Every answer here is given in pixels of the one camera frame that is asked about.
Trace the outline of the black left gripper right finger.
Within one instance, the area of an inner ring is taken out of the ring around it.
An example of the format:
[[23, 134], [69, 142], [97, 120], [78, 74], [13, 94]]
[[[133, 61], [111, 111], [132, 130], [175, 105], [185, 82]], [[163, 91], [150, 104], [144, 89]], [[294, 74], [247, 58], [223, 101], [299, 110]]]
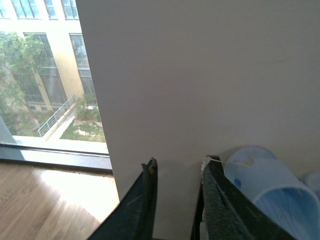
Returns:
[[201, 165], [201, 193], [209, 240], [292, 240], [224, 175], [219, 157]]

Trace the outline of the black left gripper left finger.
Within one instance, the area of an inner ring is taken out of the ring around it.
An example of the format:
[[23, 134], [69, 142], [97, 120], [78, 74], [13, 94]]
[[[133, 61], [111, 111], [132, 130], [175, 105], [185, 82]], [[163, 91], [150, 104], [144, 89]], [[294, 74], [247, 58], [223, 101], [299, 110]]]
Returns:
[[151, 240], [158, 193], [158, 164], [151, 158], [114, 211], [90, 240]]

